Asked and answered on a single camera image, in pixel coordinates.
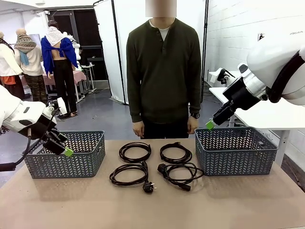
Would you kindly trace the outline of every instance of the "white sweater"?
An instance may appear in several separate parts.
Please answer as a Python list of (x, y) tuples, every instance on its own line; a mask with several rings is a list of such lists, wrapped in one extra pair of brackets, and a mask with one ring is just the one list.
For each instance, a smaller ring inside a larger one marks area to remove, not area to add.
[(29, 65), (25, 65), (24, 63), (21, 63), (20, 53), (17, 49), (15, 49), (15, 60), (23, 70), (23, 73), (31, 76), (42, 75), (43, 70), (41, 67), (41, 62), (42, 62), (41, 48), (37, 45), (33, 50), (27, 53), (27, 57), (29, 59)]
[(0, 76), (13, 76), (22, 73), (16, 63), (14, 52), (5, 44), (0, 44)]

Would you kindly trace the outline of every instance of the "hand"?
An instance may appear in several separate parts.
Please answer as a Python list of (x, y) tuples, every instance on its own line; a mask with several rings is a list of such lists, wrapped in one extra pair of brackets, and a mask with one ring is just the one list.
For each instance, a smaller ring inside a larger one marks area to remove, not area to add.
[(190, 116), (189, 121), (187, 122), (187, 129), (188, 129), (188, 134), (193, 135), (195, 134), (195, 129), (198, 128), (199, 122), (198, 119), (195, 119), (194, 117)]
[(133, 131), (135, 135), (137, 135), (140, 138), (144, 138), (144, 123), (143, 121), (133, 123)]

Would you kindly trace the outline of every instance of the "basket rim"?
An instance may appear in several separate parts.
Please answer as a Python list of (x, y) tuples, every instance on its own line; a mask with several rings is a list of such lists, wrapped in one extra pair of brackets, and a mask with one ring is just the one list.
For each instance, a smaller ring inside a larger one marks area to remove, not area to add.
[[(204, 146), (202, 145), (201, 141), (199, 140), (199, 137), (198, 137), (198, 131), (200, 130), (206, 130), (206, 131), (213, 131), (213, 130), (233, 130), (233, 129), (251, 129), (251, 130), (254, 130), (256, 131), (260, 136), (262, 136), (263, 138), (265, 138), (271, 145), (274, 146), (273, 149), (227, 149), (227, 150), (210, 150), (210, 149), (205, 149)], [(256, 151), (277, 151), (278, 150), (278, 146), (275, 145), (270, 139), (268, 139), (266, 136), (264, 136), (260, 131), (258, 131), (258, 129), (254, 128), (254, 127), (251, 127), (251, 126), (241, 126), (241, 127), (221, 127), (221, 128), (216, 128), (216, 129), (213, 129), (213, 130), (209, 130), (207, 128), (197, 128), (195, 129), (195, 136), (196, 136), (196, 140), (199, 141), (200, 143), (200, 146), (202, 147), (202, 149), (206, 152), (213, 152), (213, 153), (217, 153), (217, 152), (221, 152), (221, 153), (224, 153), (224, 152), (240, 152), (240, 151), (249, 151), (249, 152), (256, 152)]]
[[(103, 130), (78, 130), (78, 131), (76, 131), (76, 130), (68, 130), (68, 131), (60, 131), (60, 133), (102, 133), (102, 136), (101, 136), (101, 138), (99, 139), (99, 141), (98, 141), (98, 143), (96, 144), (96, 146), (94, 147), (94, 149), (91, 151), (91, 152), (79, 152), (79, 153), (76, 153), (76, 154), (73, 154), (72, 156), (74, 156), (74, 155), (78, 155), (78, 156), (82, 156), (82, 155), (89, 155), (89, 154), (92, 154), (94, 151), (95, 151), (95, 149), (96, 149), (96, 147), (97, 147), (97, 145), (99, 144), (99, 142), (102, 140), (102, 138), (105, 136), (105, 131), (103, 131)], [(33, 156), (40, 156), (40, 155), (42, 155), (42, 156), (44, 156), (44, 155), (53, 155), (53, 156), (56, 156), (56, 157), (59, 157), (59, 156), (65, 156), (64, 154), (60, 154), (60, 155), (56, 155), (56, 154), (27, 154), (26, 156), (25, 156), (25, 159), (27, 158), (27, 157), (33, 157)]]

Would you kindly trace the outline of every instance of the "gray plastic basket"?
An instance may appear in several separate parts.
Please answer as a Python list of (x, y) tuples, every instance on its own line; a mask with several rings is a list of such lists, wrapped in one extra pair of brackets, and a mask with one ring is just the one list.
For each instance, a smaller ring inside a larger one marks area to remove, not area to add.
[(56, 155), (42, 147), (42, 142), (26, 157), (33, 179), (94, 177), (105, 157), (104, 131), (62, 131), (64, 145), (74, 154)]
[(196, 130), (196, 155), (207, 176), (267, 175), (276, 152), (252, 127)]

